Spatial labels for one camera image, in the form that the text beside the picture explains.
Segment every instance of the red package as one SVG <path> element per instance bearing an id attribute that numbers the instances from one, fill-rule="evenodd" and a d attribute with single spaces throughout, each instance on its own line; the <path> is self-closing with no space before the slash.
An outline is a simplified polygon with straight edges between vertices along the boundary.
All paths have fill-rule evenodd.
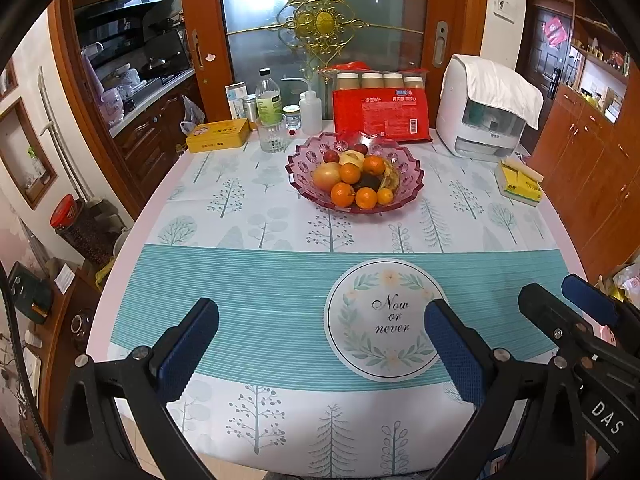
<path id="1" fill-rule="evenodd" d="M 414 88 L 335 90 L 335 132 L 430 141 L 427 96 Z"/>

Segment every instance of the banana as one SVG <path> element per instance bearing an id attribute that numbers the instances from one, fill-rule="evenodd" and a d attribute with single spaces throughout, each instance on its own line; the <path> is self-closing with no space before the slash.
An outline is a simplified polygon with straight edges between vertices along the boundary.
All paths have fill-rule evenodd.
<path id="1" fill-rule="evenodd" d="M 380 187 L 386 187 L 387 189 L 395 192 L 400 185 L 400 174 L 398 173 L 398 170 L 391 165 L 391 162 L 386 160 L 386 158 L 383 160 L 385 161 L 385 174 L 382 177 L 382 184 L 380 184 Z"/>

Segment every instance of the yellow tin box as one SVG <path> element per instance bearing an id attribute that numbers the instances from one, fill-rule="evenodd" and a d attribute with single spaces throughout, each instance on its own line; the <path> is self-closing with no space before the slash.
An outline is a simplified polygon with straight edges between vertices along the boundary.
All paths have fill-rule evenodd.
<path id="1" fill-rule="evenodd" d="M 200 124 L 187 136 L 187 146 L 191 153 L 239 148 L 249 137 L 249 123 L 246 119 L 232 119 L 217 123 Z"/>

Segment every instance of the jar lid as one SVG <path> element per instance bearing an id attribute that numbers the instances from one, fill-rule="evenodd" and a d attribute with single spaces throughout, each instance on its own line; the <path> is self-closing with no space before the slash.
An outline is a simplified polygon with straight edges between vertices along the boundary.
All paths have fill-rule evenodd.
<path id="1" fill-rule="evenodd" d="M 62 197 L 51 215 L 49 224 L 54 229 L 58 227 L 69 227 L 76 217 L 76 201 L 70 194 Z"/>

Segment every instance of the fruit bowl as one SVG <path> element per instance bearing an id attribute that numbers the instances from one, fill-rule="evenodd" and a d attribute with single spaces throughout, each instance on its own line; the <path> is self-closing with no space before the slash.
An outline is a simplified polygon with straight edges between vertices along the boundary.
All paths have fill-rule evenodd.
<path id="1" fill-rule="evenodd" d="M 296 147 L 296 153 L 289 156 L 287 173 L 289 182 L 300 195 L 329 209 L 356 214 L 373 214 L 392 211 L 411 202 L 418 195 L 424 184 L 424 170 L 420 169 L 420 162 L 415 160 L 409 149 L 398 146 L 394 140 L 383 137 L 362 137 L 355 142 L 362 142 L 369 148 L 368 155 L 377 155 L 388 160 L 399 173 L 399 186 L 394 193 L 393 201 L 387 205 L 378 204 L 372 209 L 361 209 L 355 204 L 350 207 L 335 205 L 329 193 L 319 189 L 313 183 L 312 173 L 322 164 L 322 157 L 328 150 L 343 153 L 349 149 L 349 144 L 339 139 L 336 134 L 322 133 L 319 137 L 309 137 L 307 141 Z"/>

